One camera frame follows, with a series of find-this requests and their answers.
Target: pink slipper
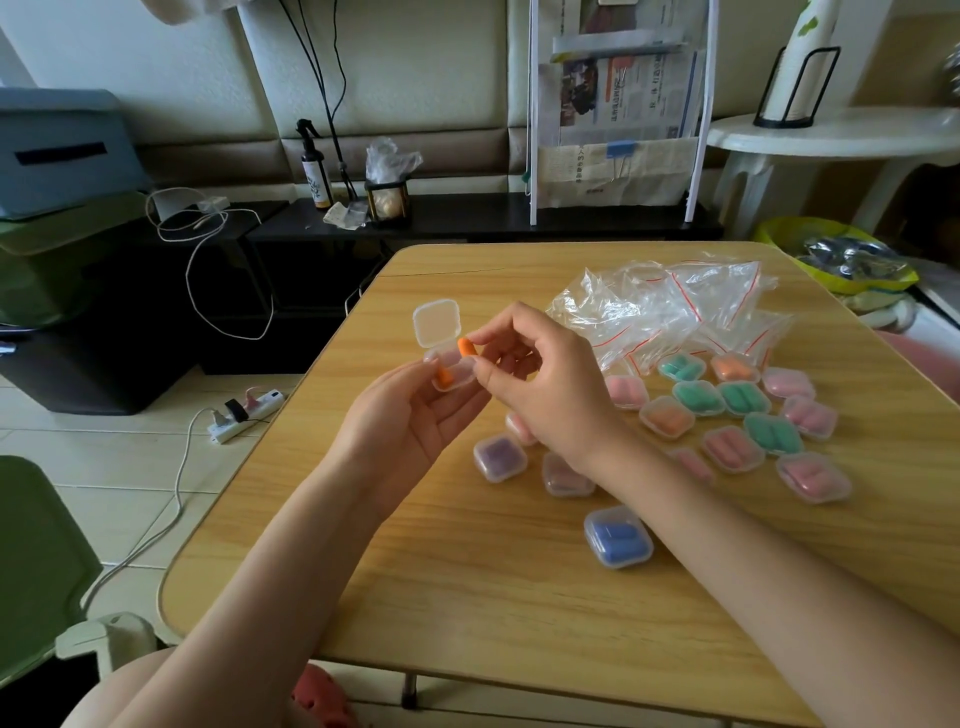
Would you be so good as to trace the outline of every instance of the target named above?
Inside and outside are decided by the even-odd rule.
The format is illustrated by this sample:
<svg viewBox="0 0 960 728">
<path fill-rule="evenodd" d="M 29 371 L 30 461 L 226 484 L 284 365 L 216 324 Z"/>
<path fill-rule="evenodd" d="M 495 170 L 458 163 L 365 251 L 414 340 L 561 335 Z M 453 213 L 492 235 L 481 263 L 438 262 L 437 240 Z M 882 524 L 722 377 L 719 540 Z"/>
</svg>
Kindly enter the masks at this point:
<svg viewBox="0 0 960 728">
<path fill-rule="evenodd" d="M 360 728 L 344 689 L 316 665 L 307 664 L 303 669 L 293 698 L 324 728 Z"/>
</svg>

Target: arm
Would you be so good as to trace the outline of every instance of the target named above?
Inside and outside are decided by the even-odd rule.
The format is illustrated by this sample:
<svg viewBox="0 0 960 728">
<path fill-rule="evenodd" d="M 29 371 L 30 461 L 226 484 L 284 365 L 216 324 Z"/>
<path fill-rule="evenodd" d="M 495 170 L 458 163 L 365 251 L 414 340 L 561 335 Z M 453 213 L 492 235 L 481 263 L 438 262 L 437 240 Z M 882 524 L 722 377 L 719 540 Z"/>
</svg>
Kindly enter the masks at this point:
<svg viewBox="0 0 960 728">
<path fill-rule="evenodd" d="M 515 357 L 520 376 L 539 370 L 527 382 L 475 366 L 542 442 L 654 530 L 826 725 L 956 722 L 956 636 L 704 488 L 630 430 L 586 340 L 522 303 L 469 338 L 494 361 Z"/>
<path fill-rule="evenodd" d="M 490 400 L 436 362 L 374 382 L 184 643 L 113 726 L 277 724 L 373 534 Z"/>
</svg>

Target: hand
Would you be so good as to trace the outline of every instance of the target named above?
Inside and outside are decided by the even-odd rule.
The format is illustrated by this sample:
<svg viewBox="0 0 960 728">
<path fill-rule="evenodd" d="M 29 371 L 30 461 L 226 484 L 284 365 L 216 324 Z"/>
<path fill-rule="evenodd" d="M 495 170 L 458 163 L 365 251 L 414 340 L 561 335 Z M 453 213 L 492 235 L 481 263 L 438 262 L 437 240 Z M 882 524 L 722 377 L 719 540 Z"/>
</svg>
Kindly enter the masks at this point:
<svg viewBox="0 0 960 728">
<path fill-rule="evenodd" d="M 613 407 L 589 341 L 546 314 L 512 303 L 467 338 L 484 347 L 474 364 L 477 380 L 578 473 L 590 476 L 597 453 L 634 437 Z M 513 376 L 492 364 L 501 358 Z"/>
<path fill-rule="evenodd" d="M 350 406 L 322 463 L 346 469 L 370 488 L 381 520 L 490 401 L 475 381 L 438 392 L 431 382 L 438 366 L 437 360 L 414 361 L 374 381 Z"/>
</svg>

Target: tiled floor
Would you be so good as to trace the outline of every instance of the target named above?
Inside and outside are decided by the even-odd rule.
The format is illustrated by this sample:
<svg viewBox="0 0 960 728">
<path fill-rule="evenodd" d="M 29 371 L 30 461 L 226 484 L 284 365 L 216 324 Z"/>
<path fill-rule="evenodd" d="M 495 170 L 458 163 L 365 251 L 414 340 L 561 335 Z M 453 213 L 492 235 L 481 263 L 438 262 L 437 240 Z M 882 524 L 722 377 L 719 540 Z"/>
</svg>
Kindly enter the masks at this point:
<svg viewBox="0 0 960 728">
<path fill-rule="evenodd" d="M 145 412 L 133 417 L 58 415 L 0 377 L 0 454 L 37 463 L 53 481 L 94 551 L 115 564 L 173 516 L 173 481 L 187 424 L 197 410 L 219 406 L 252 386 L 290 392 L 298 376 L 187 374 Z M 203 433 L 204 418 L 194 431 Z M 194 435 L 181 481 L 184 512 L 177 526 L 116 574 L 94 597 L 89 615 L 134 612 L 168 643 L 174 635 L 156 612 L 163 571 L 262 434 L 256 425 L 225 445 Z M 399 708 L 403 676 L 365 667 L 324 664 L 344 686 L 365 726 L 463 728 L 716 728 L 719 722 L 588 700 L 511 691 L 471 683 L 420 679 L 420 704 Z"/>
</svg>

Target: round white table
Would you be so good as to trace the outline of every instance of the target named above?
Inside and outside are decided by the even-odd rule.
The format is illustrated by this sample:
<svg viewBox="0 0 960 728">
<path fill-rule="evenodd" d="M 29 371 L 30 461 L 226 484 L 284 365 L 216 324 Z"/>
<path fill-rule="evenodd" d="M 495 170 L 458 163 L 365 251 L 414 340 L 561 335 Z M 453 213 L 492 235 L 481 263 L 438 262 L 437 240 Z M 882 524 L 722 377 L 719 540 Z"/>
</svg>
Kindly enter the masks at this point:
<svg viewBox="0 0 960 728">
<path fill-rule="evenodd" d="M 842 159 L 889 159 L 853 218 L 873 232 L 903 180 L 922 164 L 960 163 L 960 109 L 854 107 L 822 111 L 808 129 L 763 129 L 754 115 L 734 116 L 710 125 L 707 144 L 730 150 L 713 206 L 727 227 L 727 237 L 747 239 L 773 169 L 790 162 Z M 734 184 L 746 175 L 736 210 Z"/>
</svg>

